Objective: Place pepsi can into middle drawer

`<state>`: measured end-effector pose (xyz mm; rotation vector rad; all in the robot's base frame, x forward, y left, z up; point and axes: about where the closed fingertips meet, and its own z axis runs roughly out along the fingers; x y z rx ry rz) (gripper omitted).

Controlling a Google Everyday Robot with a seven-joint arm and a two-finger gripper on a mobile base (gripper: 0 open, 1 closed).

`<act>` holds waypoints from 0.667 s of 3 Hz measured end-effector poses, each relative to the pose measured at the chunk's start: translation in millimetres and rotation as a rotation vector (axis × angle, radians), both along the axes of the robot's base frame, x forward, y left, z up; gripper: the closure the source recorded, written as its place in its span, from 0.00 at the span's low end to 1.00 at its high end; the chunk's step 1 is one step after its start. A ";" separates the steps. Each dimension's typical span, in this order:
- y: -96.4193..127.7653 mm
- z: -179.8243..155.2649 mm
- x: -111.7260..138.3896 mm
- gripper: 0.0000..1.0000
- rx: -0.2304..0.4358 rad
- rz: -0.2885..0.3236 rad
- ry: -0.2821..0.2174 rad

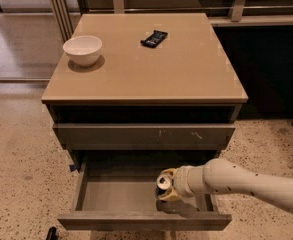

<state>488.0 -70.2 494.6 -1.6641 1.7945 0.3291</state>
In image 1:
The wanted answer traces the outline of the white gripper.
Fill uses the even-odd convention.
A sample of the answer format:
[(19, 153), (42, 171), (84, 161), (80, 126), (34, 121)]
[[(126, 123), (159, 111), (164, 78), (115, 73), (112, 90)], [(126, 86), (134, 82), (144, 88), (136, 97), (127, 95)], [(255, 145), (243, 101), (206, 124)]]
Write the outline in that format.
[(165, 169), (159, 178), (173, 179), (174, 189), (157, 189), (157, 199), (164, 202), (178, 201), (180, 196), (191, 198), (203, 194), (206, 190), (202, 166), (182, 166)]

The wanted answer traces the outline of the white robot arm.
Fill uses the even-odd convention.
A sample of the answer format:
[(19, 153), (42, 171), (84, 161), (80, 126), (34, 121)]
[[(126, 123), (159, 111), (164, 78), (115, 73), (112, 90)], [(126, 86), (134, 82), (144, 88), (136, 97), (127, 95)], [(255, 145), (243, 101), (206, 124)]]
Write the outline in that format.
[(165, 169), (157, 177), (156, 185), (157, 199), (161, 201), (201, 194), (245, 194), (293, 214), (293, 178), (249, 171), (225, 159)]

